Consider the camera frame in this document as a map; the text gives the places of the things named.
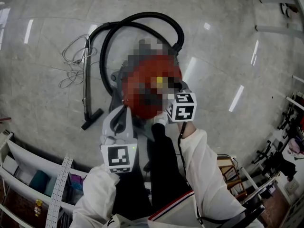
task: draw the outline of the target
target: vacuum wand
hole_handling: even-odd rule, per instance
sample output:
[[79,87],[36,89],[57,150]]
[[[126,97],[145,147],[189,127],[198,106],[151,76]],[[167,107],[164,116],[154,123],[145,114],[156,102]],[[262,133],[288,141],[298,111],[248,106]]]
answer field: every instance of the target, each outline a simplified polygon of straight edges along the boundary
[[84,53],[84,88],[83,88],[83,95],[84,98],[82,103],[84,105],[85,111],[85,123],[81,126],[83,130],[88,129],[104,112],[102,109],[98,109],[92,116],[90,116],[90,112],[88,109],[89,98],[88,98],[88,55],[89,55],[90,48],[85,48]]

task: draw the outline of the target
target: white cube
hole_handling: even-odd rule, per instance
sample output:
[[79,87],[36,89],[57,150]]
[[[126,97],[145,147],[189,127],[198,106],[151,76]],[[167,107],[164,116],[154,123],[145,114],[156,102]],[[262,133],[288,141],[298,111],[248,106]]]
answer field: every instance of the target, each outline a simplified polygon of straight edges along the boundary
[[173,122],[191,122],[194,120],[196,106],[194,93],[177,93],[169,102],[166,112]]

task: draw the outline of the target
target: person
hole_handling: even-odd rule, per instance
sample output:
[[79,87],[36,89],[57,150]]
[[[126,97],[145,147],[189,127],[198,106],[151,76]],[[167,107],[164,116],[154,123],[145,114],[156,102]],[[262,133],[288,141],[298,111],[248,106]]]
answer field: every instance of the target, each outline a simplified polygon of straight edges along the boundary
[[[198,214],[209,219],[203,220],[205,227],[213,228],[221,226],[213,220],[230,220],[244,213],[245,208],[227,190],[217,166],[217,154],[207,145],[207,133],[196,129],[192,122],[187,123],[180,142],[187,183],[179,172],[172,140],[165,135],[167,121],[166,113],[154,118],[155,141],[147,142],[152,204],[137,153],[132,172],[117,175],[104,165],[89,172],[83,183],[84,195],[75,205],[71,228],[119,227],[114,226],[112,215],[122,220],[124,227],[202,227]],[[255,219],[248,227],[263,225]]]

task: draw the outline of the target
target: black hose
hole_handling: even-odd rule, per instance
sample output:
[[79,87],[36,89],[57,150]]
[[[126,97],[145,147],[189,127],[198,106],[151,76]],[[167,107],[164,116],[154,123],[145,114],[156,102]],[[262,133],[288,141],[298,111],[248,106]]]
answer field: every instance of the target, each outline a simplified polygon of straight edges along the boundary
[[[177,42],[173,46],[171,46],[168,43],[168,41],[162,35],[160,35],[158,32],[156,32],[155,30],[149,28],[146,25],[133,22],[133,20],[142,19],[142,18],[157,18],[157,19],[161,19],[161,20],[164,20],[167,23],[169,23],[175,29],[175,31],[178,35]],[[105,86],[107,92],[110,95],[112,95],[113,90],[111,88],[111,84],[109,82],[109,79],[108,79],[108,76],[107,76],[107,73],[106,73],[105,55],[106,55],[106,50],[107,50],[107,47],[109,45],[109,42],[110,42],[111,38],[113,37],[115,32],[123,26],[136,27],[138,29],[142,29],[142,30],[152,34],[154,37],[159,39],[162,43],[165,43],[165,44],[169,45],[171,48],[173,48],[176,51],[176,53],[178,53],[181,50],[181,47],[184,44],[184,40],[185,40],[184,32],[182,31],[182,28],[180,27],[180,25],[175,20],[170,18],[169,16],[167,16],[165,14],[162,14],[162,13],[157,13],[157,12],[143,12],[143,13],[134,14],[134,15],[131,15],[131,16],[123,19],[120,22],[108,22],[108,23],[105,23],[105,24],[101,25],[100,27],[98,27],[90,35],[90,37],[89,37],[90,43],[92,43],[94,38],[99,33],[101,33],[103,30],[110,29],[109,33],[107,34],[107,36],[104,39],[104,43],[103,43],[102,48],[101,48],[100,59],[99,59],[100,76],[101,76],[101,79],[104,83],[104,86]]]

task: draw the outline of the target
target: person's left arm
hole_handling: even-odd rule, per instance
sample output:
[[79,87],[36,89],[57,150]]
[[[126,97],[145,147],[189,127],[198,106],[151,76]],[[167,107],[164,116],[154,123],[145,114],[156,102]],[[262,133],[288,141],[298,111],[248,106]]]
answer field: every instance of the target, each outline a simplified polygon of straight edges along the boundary
[[94,167],[83,182],[70,228],[100,228],[111,217],[119,177],[104,165]]

